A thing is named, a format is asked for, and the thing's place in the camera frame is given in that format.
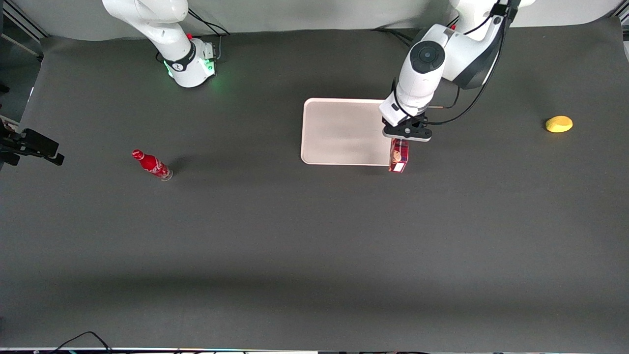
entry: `bottle cap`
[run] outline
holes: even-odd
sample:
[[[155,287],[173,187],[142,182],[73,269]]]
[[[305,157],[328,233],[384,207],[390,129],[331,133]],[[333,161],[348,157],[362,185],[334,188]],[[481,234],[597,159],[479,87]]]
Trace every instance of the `bottle cap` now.
[[[131,153],[131,156],[133,156],[133,158],[136,159],[136,160],[141,160],[141,159],[144,158],[144,152],[142,152],[142,151],[140,151],[138,149],[135,149]]]

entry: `red box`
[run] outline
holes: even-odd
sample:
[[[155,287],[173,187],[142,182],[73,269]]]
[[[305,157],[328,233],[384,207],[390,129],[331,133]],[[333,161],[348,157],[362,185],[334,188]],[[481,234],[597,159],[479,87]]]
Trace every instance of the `red box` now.
[[[408,140],[391,139],[389,172],[402,173],[408,163]]]

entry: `lemon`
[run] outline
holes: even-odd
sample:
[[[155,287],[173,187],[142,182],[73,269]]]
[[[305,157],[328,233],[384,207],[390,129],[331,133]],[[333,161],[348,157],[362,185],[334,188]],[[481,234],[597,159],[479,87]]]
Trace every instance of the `lemon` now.
[[[546,129],[551,133],[563,133],[572,128],[572,120],[565,115],[558,115],[546,121]]]

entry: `white backdrop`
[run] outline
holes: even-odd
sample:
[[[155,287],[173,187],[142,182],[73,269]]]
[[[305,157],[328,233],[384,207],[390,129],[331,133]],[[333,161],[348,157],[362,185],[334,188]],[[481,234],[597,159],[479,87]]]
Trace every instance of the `white backdrop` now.
[[[101,0],[14,0],[52,35],[81,40],[141,37],[105,11]],[[622,0],[537,0],[514,26],[577,25],[614,10]],[[430,26],[450,14],[448,0],[189,0],[190,8],[232,32]],[[208,29],[188,16],[193,34]]]

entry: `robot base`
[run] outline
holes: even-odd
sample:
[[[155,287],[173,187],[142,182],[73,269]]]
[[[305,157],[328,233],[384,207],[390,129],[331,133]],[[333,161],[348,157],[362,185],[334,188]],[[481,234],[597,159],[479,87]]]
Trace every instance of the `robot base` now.
[[[216,61],[214,59],[214,47],[212,43],[205,43],[198,38],[190,40],[196,47],[195,58],[187,65],[184,71],[175,71],[164,62],[168,69],[168,75],[175,82],[185,88],[193,88],[204,83],[216,73]]]

